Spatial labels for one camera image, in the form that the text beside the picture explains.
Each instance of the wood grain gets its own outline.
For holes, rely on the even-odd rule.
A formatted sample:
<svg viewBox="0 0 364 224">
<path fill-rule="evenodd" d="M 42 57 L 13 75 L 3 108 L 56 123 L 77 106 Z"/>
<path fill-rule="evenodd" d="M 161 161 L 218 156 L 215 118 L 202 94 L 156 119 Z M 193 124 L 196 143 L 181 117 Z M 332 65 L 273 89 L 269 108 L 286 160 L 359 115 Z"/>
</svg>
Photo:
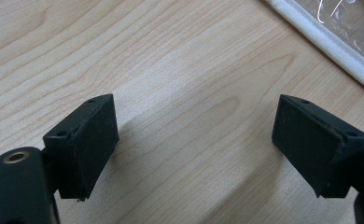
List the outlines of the wood grain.
<svg viewBox="0 0 364 224">
<path fill-rule="evenodd" d="M 115 95 L 120 141 L 63 223 L 354 223 L 273 146 L 280 93 L 364 131 L 364 88 L 261 1 L 0 1 L 0 154 Z"/>
</svg>

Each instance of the black clamp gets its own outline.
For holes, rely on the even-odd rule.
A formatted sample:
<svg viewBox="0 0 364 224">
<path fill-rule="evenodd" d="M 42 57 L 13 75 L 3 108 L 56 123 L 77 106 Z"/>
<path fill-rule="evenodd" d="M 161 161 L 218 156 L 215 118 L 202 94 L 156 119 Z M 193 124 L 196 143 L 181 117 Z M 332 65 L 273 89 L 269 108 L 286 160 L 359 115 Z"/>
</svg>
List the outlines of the black clamp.
<svg viewBox="0 0 364 224">
<path fill-rule="evenodd" d="M 356 189 L 356 222 L 364 224 L 364 132 L 309 101 L 281 95 L 273 142 L 317 197 L 345 198 Z"/>
<path fill-rule="evenodd" d="M 90 99 L 43 137 L 0 156 L 0 224 L 60 223 L 53 194 L 89 198 L 119 140 L 113 95 Z"/>
</svg>

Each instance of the screw hole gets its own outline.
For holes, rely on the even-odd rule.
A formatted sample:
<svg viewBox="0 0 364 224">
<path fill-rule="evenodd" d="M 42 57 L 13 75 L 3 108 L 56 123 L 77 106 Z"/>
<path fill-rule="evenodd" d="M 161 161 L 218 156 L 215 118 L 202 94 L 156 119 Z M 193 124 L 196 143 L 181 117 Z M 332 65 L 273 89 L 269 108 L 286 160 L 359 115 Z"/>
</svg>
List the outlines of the screw hole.
<svg viewBox="0 0 364 224">
<path fill-rule="evenodd" d="M 68 134 L 68 132 L 66 132 L 66 131 L 57 132 L 57 136 L 59 136 L 59 137 L 65 136 L 67 134 Z"/>
<path fill-rule="evenodd" d="M 357 137 L 357 134 L 356 133 L 353 133 L 353 132 L 346 132 L 346 134 L 348 134 L 350 136 L 353 136 L 353 137 Z"/>
<path fill-rule="evenodd" d="M 15 152 L 4 158 L 4 163 L 12 164 L 25 160 L 30 154 L 27 151 Z"/>
</svg>

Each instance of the wooden table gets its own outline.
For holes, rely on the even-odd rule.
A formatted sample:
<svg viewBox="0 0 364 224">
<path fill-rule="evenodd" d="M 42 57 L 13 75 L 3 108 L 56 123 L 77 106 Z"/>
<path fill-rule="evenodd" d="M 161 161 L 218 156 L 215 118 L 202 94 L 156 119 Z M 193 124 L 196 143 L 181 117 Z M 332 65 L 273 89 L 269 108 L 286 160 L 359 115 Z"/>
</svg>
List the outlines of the wooden table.
<svg viewBox="0 0 364 224">
<path fill-rule="evenodd" d="M 0 154 L 115 96 L 120 141 L 63 223 L 354 223 L 272 144 L 281 93 L 364 131 L 364 87 L 267 4 L 0 1 Z"/>
</svg>

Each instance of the transparent plastic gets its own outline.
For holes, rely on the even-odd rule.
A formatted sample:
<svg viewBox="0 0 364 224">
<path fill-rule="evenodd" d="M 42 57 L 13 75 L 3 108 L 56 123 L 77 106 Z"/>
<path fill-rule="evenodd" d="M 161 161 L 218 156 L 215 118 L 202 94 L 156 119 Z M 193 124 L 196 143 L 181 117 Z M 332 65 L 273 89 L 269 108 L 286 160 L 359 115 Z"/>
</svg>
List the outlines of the transparent plastic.
<svg viewBox="0 0 364 224">
<path fill-rule="evenodd" d="M 364 0 L 295 1 L 364 57 Z"/>
</svg>

